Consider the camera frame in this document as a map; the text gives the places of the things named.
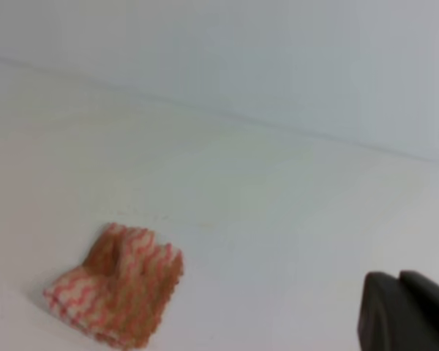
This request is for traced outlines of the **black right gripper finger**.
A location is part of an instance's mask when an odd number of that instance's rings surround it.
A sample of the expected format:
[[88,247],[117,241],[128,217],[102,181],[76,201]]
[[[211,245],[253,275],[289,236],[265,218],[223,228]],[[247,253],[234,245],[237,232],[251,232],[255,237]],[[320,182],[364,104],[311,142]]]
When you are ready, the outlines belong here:
[[357,331],[364,351],[439,350],[439,285],[416,271],[369,272]]

